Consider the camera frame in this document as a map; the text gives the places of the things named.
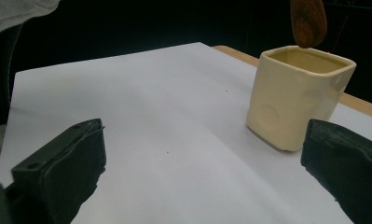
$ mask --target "sleeve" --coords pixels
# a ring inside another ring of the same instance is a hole
[[[54,11],[60,0],[0,0],[0,32]]]

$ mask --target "wooden table edge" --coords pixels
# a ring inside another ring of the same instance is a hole
[[[214,46],[214,49],[217,49],[229,56],[232,56],[236,59],[239,59],[245,63],[251,64],[255,67],[258,66],[259,60],[251,55],[248,55],[246,53],[243,53],[241,51],[238,51],[236,49],[232,49],[227,46]],[[370,117],[372,117],[372,104],[364,101],[362,99],[359,99],[357,97],[354,97],[352,95],[349,95],[348,93],[344,92],[342,96],[339,99],[339,102],[343,105],[346,105],[352,109],[355,109],[359,112],[362,112]]]

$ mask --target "white sheet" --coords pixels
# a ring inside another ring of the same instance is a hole
[[[10,169],[86,119],[106,171],[73,223],[351,223],[300,164],[245,124],[255,67],[201,43],[20,72],[0,161]],[[372,140],[344,105],[332,122]]]

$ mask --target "cup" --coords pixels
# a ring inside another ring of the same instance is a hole
[[[261,53],[247,126],[276,148],[302,148],[310,119],[328,121],[356,63],[317,49],[287,46]]]

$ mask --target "cup rim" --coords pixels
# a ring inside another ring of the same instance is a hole
[[[323,57],[329,58],[331,60],[334,60],[334,61],[337,61],[337,62],[340,62],[340,63],[344,63],[344,64],[346,64],[346,66],[341,67],[341,68],[339,68],[337,70],[334,70],[334,71],[331,71],[331,72],[327,72],[327,73],[316,73],[316,72],[311,72],[309,70],[291,65],[289,63],[284,63],[284,62],[278,61],[278,60],[273,59],[273,58],[270,57],[271,55],[274,55],[274,54],[280,54],[280,53],[283,53],[283,52],[295,51],[295,50],[306,52],[308,54],[313,54],[313,55],[316,55],[317,57],[321,57],[321,58],[323,58]],[[306,72],[310,75],[315,75],[315,76],[318,76],[318,77],[331,77],[331,76],[336,75],[337,73],[353,69],[357,65],[354,61],[352,61],[350,59],[347,59],[347,58],[344,58],[344,57],[341,57],[341,56],[338,56],[336,54],[331,54],[331,53],[324,52],[324,51],[321,51],[321,50],[318,50],[318,49],[303,49],[303,48],[300,48],[299,46],[295,46],[295,45],[284,46],[284,47],[280,47],[280,48],[277,48],[277,49],[265,50],[261,53],[260,57],[264,58],[266,60],[275,62],[275,63],[280,63],[281,65],[284,65],[284,66],[292,68],[292,69],[301,70],[301,71]]]

